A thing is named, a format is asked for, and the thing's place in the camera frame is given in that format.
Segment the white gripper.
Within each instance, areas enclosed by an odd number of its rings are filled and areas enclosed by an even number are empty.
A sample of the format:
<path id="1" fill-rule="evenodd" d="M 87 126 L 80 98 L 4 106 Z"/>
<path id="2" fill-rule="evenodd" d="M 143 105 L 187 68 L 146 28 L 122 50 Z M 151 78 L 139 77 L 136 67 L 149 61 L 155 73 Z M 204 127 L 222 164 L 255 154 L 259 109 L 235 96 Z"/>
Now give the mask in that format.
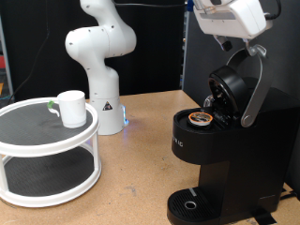
<path id="1" fill-rule="evenodd" d="M 246 38 L 245 49 L 249 56 L 259 53 L 257 44 L 251 46 L 253 39 L 272 27 L 265 19 L 259 0 L 193 0 L 193 12 L 205 34 L 213 35 L 224 52 L 232 43 L 226 38 Z"/>

